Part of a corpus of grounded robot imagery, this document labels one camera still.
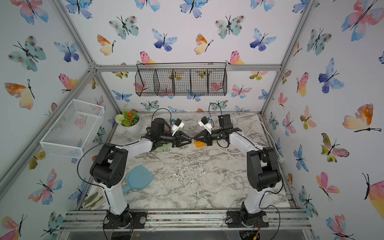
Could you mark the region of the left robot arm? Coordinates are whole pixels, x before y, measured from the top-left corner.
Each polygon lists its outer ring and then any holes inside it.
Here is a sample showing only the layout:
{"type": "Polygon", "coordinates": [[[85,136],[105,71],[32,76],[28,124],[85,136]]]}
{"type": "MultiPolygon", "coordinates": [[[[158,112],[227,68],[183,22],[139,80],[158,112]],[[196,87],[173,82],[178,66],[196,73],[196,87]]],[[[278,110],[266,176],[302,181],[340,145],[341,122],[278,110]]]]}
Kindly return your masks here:
{"type": "Polygon", "coordinates": [[[152,152],[164,144],[179,148],[192,143],[192,138],[179,130],[185,125],[181,119],[177,118],[171,123],[172,126],[163,118],[155,118],[147,128],[147,133],[138,141],[124,145],[103,144],[90,174],[104,189],[111,214],[120,216],[128,209],[121,186],[127,159],[152,152]]]}

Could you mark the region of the green electronic kitchen scale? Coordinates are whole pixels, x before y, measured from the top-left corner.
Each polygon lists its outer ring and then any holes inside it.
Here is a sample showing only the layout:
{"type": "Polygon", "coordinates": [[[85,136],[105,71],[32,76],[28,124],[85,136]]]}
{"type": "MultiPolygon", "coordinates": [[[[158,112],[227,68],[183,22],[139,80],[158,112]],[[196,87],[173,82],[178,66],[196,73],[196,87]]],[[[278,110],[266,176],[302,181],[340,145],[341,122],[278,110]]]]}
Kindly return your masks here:
{"type": "Polygon", "coordinates": [[[171,148],[172,148],[172,144],[164,144],[164,145],[156,148],[154,151],[155,152],[164,152],[164,151],[167,151],[167,150],[169,150],[171,148]]]}

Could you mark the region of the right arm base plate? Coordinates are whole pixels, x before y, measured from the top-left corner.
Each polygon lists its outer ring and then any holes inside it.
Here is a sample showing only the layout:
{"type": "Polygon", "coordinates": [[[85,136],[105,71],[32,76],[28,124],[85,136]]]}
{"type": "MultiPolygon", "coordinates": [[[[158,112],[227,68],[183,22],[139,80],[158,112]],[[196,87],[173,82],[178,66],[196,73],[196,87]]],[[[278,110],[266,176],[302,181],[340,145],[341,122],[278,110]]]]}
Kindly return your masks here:
{"type": "Polygon", "coordinates": [[[225,224],[229,228],[268,228],[269,219],[265,211],[248,214],[243,210],[227,211],[225,224]]]}

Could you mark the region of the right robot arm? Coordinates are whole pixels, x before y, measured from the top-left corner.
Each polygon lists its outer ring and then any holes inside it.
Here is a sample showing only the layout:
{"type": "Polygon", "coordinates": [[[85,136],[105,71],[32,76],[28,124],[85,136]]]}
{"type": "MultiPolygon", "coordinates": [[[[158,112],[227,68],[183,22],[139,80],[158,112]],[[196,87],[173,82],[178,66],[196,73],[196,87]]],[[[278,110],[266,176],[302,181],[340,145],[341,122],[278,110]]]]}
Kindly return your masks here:
{"type": "Polygon", "coordinates": [[[194,136],[194,140],[211,146],[214,141],[224,140],[228,146],[235,147],[247,158],[247,178],[251,185],[242,212],[246,215],[259,214],[264,207],[266,195],[278,194],[276,185],[282,180],[278,167],[277,152],[271,147],[262,147],[235,128],[229,114],[219,116],[219,128],[213,129],[212,120],[202,117],[198,122],[204,130],[194,136]]]}

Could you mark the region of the orange power strip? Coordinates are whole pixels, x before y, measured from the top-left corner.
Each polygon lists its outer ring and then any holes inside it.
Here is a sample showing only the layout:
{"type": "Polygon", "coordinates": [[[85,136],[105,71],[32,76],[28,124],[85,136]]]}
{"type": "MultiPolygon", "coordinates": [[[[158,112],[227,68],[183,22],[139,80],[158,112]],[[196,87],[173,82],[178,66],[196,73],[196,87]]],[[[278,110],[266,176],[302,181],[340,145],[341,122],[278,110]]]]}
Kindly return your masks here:
{"type": "Polygon", "coordinates": [[[200,142],[200,141],[194,141],[194,144],[195,144],[195,147],[197,149],[205,147],[207,145],[206,143],[203,143],[203,142],[200,142]]]}

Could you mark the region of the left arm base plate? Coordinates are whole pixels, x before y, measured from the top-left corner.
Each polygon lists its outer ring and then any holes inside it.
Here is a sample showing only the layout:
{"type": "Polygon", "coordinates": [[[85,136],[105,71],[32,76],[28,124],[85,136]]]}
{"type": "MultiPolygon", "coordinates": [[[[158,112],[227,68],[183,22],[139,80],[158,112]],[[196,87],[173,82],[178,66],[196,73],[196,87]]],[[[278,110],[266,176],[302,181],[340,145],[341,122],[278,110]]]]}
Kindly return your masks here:
{"type": "Polygon", "coordinates": [[[143,211],[131,211],[130,207],[120,214],[113,214],[112,211],[108,211],[106,219],[103,222],[104,229],[144,229],[147,221],[148,213],[143,211]]]}

